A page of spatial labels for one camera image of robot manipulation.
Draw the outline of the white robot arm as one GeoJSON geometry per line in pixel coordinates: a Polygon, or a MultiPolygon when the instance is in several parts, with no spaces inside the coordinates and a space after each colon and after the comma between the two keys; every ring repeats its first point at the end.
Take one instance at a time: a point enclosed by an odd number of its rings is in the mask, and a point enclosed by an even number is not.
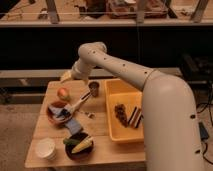
{"type": "Polygon", "coordinates": [[[142,92],[147,171],[205,171],[196,103],[181,78],[107,54],[102,42],[85,43],[60,80],[86,81],[98,66],[142,92]]]}

